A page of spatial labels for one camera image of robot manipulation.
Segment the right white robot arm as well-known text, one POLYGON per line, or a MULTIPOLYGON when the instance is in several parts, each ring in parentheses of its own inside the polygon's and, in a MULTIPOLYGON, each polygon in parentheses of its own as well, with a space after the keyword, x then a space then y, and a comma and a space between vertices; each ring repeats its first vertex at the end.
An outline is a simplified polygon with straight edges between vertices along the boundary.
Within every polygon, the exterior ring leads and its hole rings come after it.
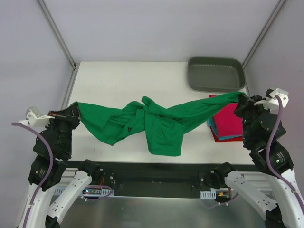
POLYGON ((271 199, 248 182, 230 163, 218 166, 207 185, 230 187, 245 199, 263 218, 268 228, 302 228, 304 200, 298 190, 294 164, 288 150, 278 138, 286 131, 281 115, 287 96, 241 96, 234 114, 242 118, 243 146, 257 169, 267 179, 275 199, 271 199))

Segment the green t-shirt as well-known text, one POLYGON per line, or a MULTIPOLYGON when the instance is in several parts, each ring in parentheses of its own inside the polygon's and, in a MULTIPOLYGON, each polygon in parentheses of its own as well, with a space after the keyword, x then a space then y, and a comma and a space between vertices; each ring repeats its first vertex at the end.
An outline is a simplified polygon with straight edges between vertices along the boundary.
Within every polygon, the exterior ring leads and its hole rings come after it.
POLYGON ((80 121, 99 141, 108 145, 145 132, 148 150, 154 155, 180 156, 183 137, 229 104, 246 96, 231 92, 164 108, 143 96, 124 108, 110 108, 76 101, 80 121))

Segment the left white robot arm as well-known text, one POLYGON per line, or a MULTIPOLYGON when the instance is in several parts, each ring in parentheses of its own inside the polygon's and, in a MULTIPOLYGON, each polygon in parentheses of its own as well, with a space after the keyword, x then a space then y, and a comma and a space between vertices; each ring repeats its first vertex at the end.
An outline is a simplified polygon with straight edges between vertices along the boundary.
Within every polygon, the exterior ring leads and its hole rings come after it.
POLYGON ((72 131, 80 124, 80 111, 73 104, 60 111, 43 115, 36 107, 26 112, 26 119, 12 123, 36 136, 33 151, 37 154, 28 176, 28 196, 18 227, 58 228, 66 213, 89 184, 102 179, 100 166, 91 161, 80 163, 72 181, 52 203, 67 161, 72 155, 72 131))

